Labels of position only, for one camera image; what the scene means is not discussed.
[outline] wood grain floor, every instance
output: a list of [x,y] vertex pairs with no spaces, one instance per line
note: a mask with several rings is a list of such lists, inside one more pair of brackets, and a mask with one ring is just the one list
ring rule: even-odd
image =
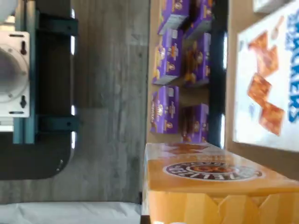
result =
[[74,58],[78,147],[68,167],[54,178],[0,182],[0,203],[139,200],[150,1],[72,4],[79,19]]

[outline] cardboard box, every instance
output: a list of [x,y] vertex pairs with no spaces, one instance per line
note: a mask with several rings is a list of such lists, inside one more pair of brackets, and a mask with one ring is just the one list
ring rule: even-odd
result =
[[185,53],[185,81],[187,86],[206,84],[210,76],[210,43],[208,33],[193,42]]
[[147,144],[152,224],[296,224],[299,182],[208,143]]
[[177,86],[163,86],[154,92],[151,102],[151,132],[178,133],[178,100]]
[[178,78],[181,72],[183,31],[167,29],[156,49],[152,83],[165,85]]
[[160,0],[160,26],[158,34],[163,35],[168,28],[178,29],[189,16],[190,0]]
[[194,21],[185,33],[185,38],[188,40],[197,40],[202,33],[209,31],[212,26],[213,0],[196,0],[195,2],[196,5],[192,9],[195,15],[190,15]]
[[238,35],[233,140],[299,151],[299,1]]
[[255,13],[272,13],[282,7],[289,0],[253,0]]
[[183,142],[206,142],[209,106],[200,104],[183,108]]

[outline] purple cookie box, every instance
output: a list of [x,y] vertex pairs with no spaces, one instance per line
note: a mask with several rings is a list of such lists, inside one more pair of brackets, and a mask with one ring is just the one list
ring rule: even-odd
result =
[[163,86],[152,96],[151,132],[178,133],[178,100],[177,86]]
[[196,0],[198,7],[195,21],[185,33],[185,39],[196,40],[198,37],[211,29],[212,25],[212,0]]
[[158,34],[163,35],[168,28],[178,29],[189,16],[190,0],[160,0],[162,3]]
[[159,46],[160,60],[157,62],[157,74],[154,84],[165,85],[180,76],[182,63],[183,31],[167,29]]
[[210,75],[210,43],[211,35],[204,33],[197,41],[193,42],[193,45],[188,49],[192,51],[194,61],[198,61],[198,57],[202,57],[201,62],[195,67],[194,70],[190,71],[191,74],[195,75],[195,80],[187,80],[187,86],[202,85],[209,82]]
[[206,142],[208,135],[208,105],[191,106],[184,108],[183,111],[185,116],[183,142]]

